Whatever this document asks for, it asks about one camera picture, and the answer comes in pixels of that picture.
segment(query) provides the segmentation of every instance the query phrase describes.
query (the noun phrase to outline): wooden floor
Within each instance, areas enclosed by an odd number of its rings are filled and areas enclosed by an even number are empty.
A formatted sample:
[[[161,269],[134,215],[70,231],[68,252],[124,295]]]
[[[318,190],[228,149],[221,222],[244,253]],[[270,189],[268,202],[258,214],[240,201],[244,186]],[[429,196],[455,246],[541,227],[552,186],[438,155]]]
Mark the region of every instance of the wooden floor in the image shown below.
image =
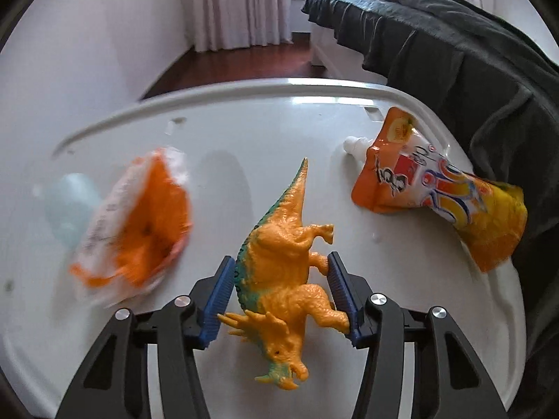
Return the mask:
[[[310,63],[307,35],[295,34],[293,44],[195,53],[190,50],[161,76],[144,97],[170,91],[246,79],[319,78],[325,69]]]

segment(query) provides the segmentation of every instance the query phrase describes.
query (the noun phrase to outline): orange and white plastic bag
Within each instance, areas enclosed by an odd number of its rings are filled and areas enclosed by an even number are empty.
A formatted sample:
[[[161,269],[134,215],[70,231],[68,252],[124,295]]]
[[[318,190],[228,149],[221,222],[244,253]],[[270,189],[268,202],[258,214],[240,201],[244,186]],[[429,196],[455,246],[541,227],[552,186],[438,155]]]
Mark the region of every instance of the orange and white plastic bag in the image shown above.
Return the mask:
[[[522,190],[460,171],[415,126],[412,115],[392,107],[374,143],[346,139],[350,154],[366,149],[351,199],[376,213],[429,207],[454,225],[481,271],[497,267],[524,232]]]
[[[136,159],[93,216],[70,272],[78,295],[110,306],[152,291],[187,244],[184,154],[160,148]]]

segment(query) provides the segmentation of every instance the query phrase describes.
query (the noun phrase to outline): black fabric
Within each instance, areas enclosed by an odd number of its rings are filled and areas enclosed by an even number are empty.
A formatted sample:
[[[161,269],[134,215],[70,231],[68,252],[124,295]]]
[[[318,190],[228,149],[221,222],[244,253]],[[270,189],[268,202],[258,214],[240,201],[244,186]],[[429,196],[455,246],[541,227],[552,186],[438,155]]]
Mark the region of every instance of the black fabric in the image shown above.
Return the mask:
[[[306,0],[303,12],[362,53],[364,69],[437,113],[476,174],[524,190],[528,222],[513,263],[528,360],[509,414],[559,417],[559,67],[462,0]]]

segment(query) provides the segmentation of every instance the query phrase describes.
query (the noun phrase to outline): dinosaur body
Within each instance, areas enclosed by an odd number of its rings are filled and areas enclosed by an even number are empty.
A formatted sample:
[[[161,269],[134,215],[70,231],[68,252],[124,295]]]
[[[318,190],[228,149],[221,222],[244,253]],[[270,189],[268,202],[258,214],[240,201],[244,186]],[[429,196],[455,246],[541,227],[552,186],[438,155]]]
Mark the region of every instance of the dinosaur body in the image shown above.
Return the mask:
[[[319,285],[307,284],[311,266],[328,274],[328,259],[309,252],[314,238],[332,244],[332,225],[303,226],[302,213],[308,162],[301,163],[291,186],[249,234],[237,257],[235,287],[245,315],[226,313],[220,320],[230,333],[255,342],[269,360],[268,375],[257,381],[296,389],[293,374],[304,381],[301,361],[305,322],[311,315],[319,326],[349,331],[344,312],[332,310]]]

